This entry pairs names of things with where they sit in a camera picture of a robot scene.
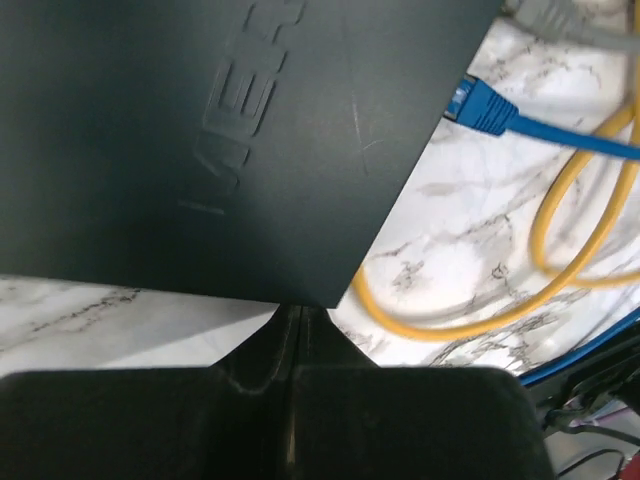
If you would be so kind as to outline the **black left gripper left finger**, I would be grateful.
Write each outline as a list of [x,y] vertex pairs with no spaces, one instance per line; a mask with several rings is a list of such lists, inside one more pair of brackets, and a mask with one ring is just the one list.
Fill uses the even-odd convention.
[[5,479],[284,479],[300,326],[281,307],[204,367],[30,371],[1,382]]

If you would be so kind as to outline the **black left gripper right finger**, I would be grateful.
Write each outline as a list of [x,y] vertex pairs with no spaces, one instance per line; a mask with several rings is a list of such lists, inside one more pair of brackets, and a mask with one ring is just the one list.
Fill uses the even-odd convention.
[[551,479],[527,391],[487,367],[380,367],[323,310],[302,313],[290,479]]

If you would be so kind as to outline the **black network switch box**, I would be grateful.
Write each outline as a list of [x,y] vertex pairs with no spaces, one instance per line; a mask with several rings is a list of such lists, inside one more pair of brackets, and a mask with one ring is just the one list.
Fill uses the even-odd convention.
[[497,1],[5,1],[1,270],[336,306]]

